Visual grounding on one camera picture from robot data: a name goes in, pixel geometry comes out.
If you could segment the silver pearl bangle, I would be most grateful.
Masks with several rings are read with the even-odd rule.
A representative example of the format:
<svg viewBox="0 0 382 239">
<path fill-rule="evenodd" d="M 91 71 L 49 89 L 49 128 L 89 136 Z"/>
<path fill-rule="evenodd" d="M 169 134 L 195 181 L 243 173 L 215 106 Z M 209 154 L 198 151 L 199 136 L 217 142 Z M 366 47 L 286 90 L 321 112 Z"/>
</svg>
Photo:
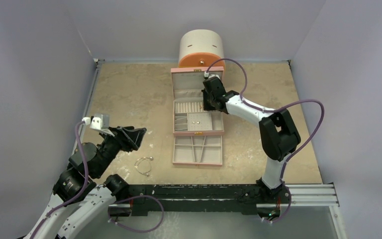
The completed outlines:
<svg viewBox="0 0 382 239">
<path fill-rule="evenodd" d="M 146 177 L 150 176 L 150 173 L 152 171 L 152 162 L 154 161 L 154 157 L 141 157 L 136 160 L 134 163 L 135 170 Z"/>
</svg>

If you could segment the pink jewelry box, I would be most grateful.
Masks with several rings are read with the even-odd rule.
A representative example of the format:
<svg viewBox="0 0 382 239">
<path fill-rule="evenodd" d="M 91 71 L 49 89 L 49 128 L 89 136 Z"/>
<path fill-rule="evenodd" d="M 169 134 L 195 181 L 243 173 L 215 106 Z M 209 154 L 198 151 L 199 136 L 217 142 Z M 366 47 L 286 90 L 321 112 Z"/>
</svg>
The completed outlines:
<svg viewBox="0 0 382 239">
<path fill-rule="evenodd" d="M 203 109 L 203 81 L 207 67 L 171 69 L 173 88 L 173 135 L 218 136 L 224 134 L 221 112 Z"/>
</svg>

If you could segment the pink box pull-out drawer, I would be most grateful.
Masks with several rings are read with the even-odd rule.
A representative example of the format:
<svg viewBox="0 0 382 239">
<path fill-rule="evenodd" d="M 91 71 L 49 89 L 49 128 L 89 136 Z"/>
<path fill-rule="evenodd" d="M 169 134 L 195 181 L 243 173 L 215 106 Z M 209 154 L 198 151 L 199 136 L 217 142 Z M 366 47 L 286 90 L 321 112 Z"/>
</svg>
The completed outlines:
<svg viewBox="0 0 382 239">
<path fill-rule="evenodd" d="M 219 135 L 175 137 L 173 164 L 222 166 L 222 137 Z"/>
</svg>

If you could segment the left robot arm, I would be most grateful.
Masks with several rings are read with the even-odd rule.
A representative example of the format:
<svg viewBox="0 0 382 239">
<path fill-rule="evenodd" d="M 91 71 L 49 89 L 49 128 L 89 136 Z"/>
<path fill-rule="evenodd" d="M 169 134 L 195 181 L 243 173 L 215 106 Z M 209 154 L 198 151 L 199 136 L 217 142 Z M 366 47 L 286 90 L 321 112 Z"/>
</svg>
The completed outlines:
<svg viewBox="0 0 382 239">
<path fill-rule="evenodd" d="M 73 238 L 109 204 L 129 200 L 130 186 L 118 174 L 108 176 L 101 185 L 94 180 L 102 176 L 120 151 L 137 151 L 147 129 L 97 128 L 103 142 L 95 145 L 81 142 L 80 128 L 84 124 L 81 121 L 75 126 L 77 148 L 54 184 L 47 207 L 25 238 Z"/>
</svg>

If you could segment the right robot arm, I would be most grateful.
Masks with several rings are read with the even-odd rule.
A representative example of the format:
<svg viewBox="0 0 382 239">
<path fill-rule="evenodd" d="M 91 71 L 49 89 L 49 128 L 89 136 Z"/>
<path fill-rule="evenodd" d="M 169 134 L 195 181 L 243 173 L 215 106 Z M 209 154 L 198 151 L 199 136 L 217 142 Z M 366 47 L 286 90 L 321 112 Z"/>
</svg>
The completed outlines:
<svg viewBox="0 0 382 239">
<path fill-rule="evenodd" d="M 238 92 L 226 91 L 219 76 L 215 74 L 205 77 L 203 85 L 204 110 L 242 118 L 260 131 L 267 163 L 263 176 L 256 183 L 260 186 L 260 198 L 264 202 L 272 202 L 284 187 L 286 163 L 301 142 L 289 111 L 263 109 L 260 105 L 251 107 Z"/>
</svg>

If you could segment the round beige orange box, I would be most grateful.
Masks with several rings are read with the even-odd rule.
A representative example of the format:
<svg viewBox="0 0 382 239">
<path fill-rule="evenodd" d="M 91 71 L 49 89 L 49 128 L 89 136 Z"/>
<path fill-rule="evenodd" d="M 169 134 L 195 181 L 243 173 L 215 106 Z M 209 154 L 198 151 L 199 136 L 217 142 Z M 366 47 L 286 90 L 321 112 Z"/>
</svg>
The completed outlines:
<svg viewBox="0 0 382 239">
<path fill-rule="evenodd" d="M 180 40 L 179 67 L 208 67 L 223 57 L 222 38 L 212 30 L 192 30 Z"/>
</svg>

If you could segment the aluminium frame rail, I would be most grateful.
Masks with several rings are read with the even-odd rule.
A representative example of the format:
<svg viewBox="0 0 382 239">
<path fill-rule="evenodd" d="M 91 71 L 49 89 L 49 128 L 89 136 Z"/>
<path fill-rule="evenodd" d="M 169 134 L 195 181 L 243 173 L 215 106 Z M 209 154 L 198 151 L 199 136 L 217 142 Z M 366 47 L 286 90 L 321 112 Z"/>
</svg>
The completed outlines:
<svg viewBox="0 0 382 239">
<path fill-rule="evenodd" d="M 86 87 L 86 102 L 83 106 L 83 112 L 81 117 L 87 117 L 86 114 L 90 108 L 90 103 L 92 100 L 94 88 L 96 86 L 97 77 L 101 66 L 103 65 L 103 59 L 95 60 L 95 69 L 93 70 L 91 84 Z M 72 152 L 75 152 L 77 146 L 79 147 L 80 162 L 85 162 L 85 150 L 81 143 L 81 136 L 85 123 L 82 121 L 76 123 L 75 129 L 75 143 Z M 84 173 L 79 172 L 77 169 L 73 170 L 75 176 L 79 176 L 80 188 L 74 190 L 73 193 L 68 193 L 65 196 L 65 186 L 62 181 L 58 181 L 54 185 L 50 201 L 42 213 L 41 218 L 38 220 L 34 228 L 25 236 L 26 239 L 53 239 L 57 238 L 60 228 L 69 220 L 69 216 L 72 214 L 74 209 L 78 207 L 80 202 L 82 202 L 88 193 L 93 189 L 92 186 L 95 183 L 92 182 L 90 178 L 90 167 L 88 165 L 83 165 L 80 167 L 85 169 Z"/>
</svg>

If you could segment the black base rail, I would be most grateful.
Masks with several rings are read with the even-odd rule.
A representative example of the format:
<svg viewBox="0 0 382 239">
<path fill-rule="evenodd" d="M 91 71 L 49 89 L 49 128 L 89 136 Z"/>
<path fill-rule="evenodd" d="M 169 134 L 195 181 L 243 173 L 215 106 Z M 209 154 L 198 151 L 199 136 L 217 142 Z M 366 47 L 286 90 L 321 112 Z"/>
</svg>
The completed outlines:
<svg viewBox="0 0 382 239">
<path fill-rule="evenodd" d="M 241 213 L 275 218 L 291 202 L 288 187 L 261 184 L 115 184 L 103 185 L 133 216 L 149 212 Z"/>
</svg>

